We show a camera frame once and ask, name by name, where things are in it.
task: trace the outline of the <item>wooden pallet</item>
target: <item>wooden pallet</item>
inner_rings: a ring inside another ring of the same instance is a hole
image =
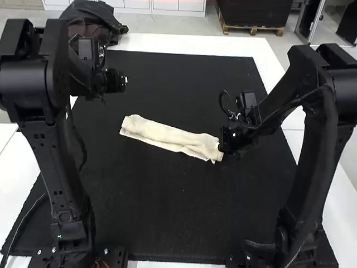
[[[239,25],[228,25],[224,22],[221,10],[216,4],[216,10],[218,14],[218,19],[222,27],[223,34],[227,35],[229,29],[250,29],[250,35],[256,35],[258,30],[273,30],[276,35],[281,37],[284,34],[285,27],[265,27],[265,26],[239,26]]]

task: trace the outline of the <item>black bag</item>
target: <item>black bag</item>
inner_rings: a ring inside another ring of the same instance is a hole
[[[75,0],[61,14],[69,24],[68,36],[79,34],[85,37],[96,37],[101,45],[118,44],[118,36],[129,31],[128,26],[118,22],[114,8],[99,1]]]

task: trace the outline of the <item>rolled towel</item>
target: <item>rolled towel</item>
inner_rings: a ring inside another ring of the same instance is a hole
[[[195,134],[145,119],[138,114],[126,116],[120,134],[148,144],[170,150],[184,152],[214,164],[221,161],[223,153],[218,150],[218,138],[206,134]]]

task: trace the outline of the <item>black box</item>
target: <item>black box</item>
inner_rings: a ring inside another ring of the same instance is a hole
[[[284,27],[293,0],[218,0],[226,25]]]

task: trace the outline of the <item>white cabinet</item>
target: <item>white cabinet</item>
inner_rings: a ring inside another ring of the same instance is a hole
[[[68,6],[69,0],[45,0],[45,4],[54,4],[56,6]]]
[[[74,0],[0,0],[12,1],[42,1],[45,10],[65,10]],[[168,15],[204,17],[207,0],[100,0],[114,7],[114,13],[134,13],[148,15]]]
[[[178,10],[203,12],[205,0],[178,0]]]
[[[124,7],[124,0],[104,0],[104,2],[112,7]]]
[[[149,0],[124,0],[125,8],[150,9]]]
[[[153,0],[153,9],[179,10],[179,0]]]

